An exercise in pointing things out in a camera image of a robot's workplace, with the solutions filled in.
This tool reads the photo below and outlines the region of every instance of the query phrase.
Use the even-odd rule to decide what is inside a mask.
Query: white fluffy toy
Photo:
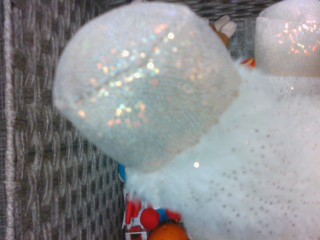
[[[193,240],[318,240],[320,1],[264,10],[255,58],[184,5],[127,5],[69,42],[54,104]]]

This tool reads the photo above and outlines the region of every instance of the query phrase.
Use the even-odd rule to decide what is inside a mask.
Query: glittery orb
[[[83,26],[61,56],[53,94],[57,108],[105,153],[149,172],[196,144],[240,81],[208,24],[187,6],[153,2]]]
[[[286,0],[256,20],[255,61],[273,76],[320,77],[320,1]]]

